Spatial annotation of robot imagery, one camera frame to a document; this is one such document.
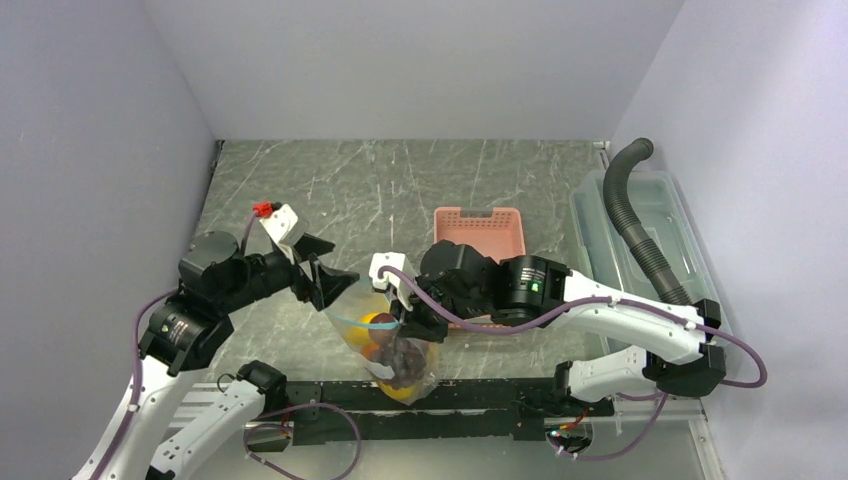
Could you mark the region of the dark red grape bunch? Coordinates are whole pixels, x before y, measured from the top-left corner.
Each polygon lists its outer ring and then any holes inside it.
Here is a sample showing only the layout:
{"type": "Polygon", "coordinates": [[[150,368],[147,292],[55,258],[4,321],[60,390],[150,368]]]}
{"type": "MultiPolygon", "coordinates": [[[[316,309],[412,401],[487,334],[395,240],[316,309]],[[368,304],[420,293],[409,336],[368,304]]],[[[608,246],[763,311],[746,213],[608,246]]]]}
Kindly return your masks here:
{"type": "Polygon", "coordinates": [[[407,387],[424,377],[427,369],[428,345],[416,339],[395,337],[379,344],[379,363],[367,360],[366,369],[377,379],[393,387],[407,387]]]}

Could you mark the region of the clear zip bag blue zipper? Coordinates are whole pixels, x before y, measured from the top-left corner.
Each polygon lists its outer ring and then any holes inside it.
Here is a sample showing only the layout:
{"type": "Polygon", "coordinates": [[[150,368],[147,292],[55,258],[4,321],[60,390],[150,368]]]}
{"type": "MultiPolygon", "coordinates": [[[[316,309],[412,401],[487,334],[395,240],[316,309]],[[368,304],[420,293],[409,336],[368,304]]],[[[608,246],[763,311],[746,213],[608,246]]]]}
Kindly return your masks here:
{"type": "Polygon", "coordinates": [[[390,306],[385,294],[360,280],[324,313],[376,386],[409,406],[437,386],[440,345],[401,336],[400,320],[390,306]]]}

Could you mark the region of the orange fruit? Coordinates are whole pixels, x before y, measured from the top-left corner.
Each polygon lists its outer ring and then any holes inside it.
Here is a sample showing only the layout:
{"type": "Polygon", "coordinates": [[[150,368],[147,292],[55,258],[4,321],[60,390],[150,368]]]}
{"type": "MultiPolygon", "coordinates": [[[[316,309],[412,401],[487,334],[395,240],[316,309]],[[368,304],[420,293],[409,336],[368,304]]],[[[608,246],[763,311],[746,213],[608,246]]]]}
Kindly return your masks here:
{"type": "Polygon", "coordinates": [[[379,363],[381,359],[381,346],[377,343],[369,343],[361,348],[360,354],[370,362],[379,363]]]}

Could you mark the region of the yellow lemon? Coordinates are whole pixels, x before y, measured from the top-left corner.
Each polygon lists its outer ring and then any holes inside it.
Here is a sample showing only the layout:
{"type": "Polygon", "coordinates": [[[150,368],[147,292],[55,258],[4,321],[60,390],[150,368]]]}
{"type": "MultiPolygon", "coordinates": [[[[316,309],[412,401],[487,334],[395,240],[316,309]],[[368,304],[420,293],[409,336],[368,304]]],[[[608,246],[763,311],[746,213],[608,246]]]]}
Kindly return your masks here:
{"type": "Polygon", "coordinates": [[[377,343],[385,331],[383,329],[366,328],[366,325],[381,324],[385,319],[386,317],[382,313],[369,313],[357,321],[359,326],[354,325],[349,327],[345,331],[343,338],[349,346],[355,348],[363,348],[377,343]]]}

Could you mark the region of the pink perforated plastic basket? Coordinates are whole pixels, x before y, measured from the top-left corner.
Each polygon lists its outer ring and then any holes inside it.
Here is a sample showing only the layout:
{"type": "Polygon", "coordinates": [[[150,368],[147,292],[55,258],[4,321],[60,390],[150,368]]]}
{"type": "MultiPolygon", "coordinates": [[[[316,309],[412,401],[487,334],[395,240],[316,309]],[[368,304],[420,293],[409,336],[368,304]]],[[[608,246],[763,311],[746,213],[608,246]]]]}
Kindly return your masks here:
{"type": "Polygon", "coordinates": [[[516,275],[512,272],[513,266],[516,258],[526,254],[520,212],[509,207],[482,210],[439,207],[434,211],[434,220],[435,231],[431,246],[442,240],[467,244],[508,270],[510,284],[503,298],[502,308],[499,310],[507,316],[508,325],[499,327],[487,316],[468,321],[458,317],[465,323],[462,328],[486,335],[512,335],[514,329],[526,318],[519,307],[512,305],[512,296],[517,290],[516,275]]]}

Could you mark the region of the yellow mango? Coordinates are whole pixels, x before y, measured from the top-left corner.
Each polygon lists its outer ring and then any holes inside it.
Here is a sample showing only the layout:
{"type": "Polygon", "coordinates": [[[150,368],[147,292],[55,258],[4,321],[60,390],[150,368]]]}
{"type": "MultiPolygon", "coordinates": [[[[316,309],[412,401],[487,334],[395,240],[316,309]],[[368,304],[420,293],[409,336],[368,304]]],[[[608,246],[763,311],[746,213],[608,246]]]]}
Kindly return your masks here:
{"type": "Polygon", "coordinates": [[[413,404],[427,393],[427,388],[421,384],[393,387],[387,382],[378,381],[377,386],[387,397],[404,405],[413,404]]]}

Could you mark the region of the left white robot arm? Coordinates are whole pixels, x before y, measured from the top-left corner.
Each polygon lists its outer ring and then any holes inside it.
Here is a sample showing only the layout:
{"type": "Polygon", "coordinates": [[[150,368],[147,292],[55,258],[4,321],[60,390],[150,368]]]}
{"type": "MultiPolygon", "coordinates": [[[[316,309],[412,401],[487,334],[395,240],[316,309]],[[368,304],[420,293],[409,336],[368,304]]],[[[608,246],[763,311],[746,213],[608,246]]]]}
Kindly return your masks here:
{"type": "Polygon", "coordinates": [[[140,313],[137,351],[127,391],[78,479],[186,479],[238,428],[272,420],[287,406],[287,378],[253,360],[213,405],[173,436],[166,432],[192,387],[234,331],[231,314],[280,291],[321,311],[354,285],[355,272],[323,265],[331,242],[305,236],[307,265],[279,248],[246,254],[236,237],[213,231],[196,237],[178,265],[175,290],[140,313]]]}

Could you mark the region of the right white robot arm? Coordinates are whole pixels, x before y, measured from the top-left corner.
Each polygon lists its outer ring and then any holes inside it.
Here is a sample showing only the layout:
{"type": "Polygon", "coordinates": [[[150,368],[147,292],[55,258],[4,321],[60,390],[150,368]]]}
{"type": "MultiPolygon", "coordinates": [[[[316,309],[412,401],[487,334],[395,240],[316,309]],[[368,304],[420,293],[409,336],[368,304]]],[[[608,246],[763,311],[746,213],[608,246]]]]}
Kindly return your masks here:
{"type": "Polygon", "coordinates": [[[726,378],[722,347],[711,328],[720,308],[652,301],[598,283],[566,265],[534,255],[501,261],[466,244],[439,241],[422,258],[418,273],[405,257],[379,254],[370,274],[375,287],[390,286],[404,310],[401,332],[441,342],[449,325],[494,334],[575,327],[624,343],[622,350],[557,367],[551,401],[574,415],[588,403],[614,394],[704,397],[726,378]]]}

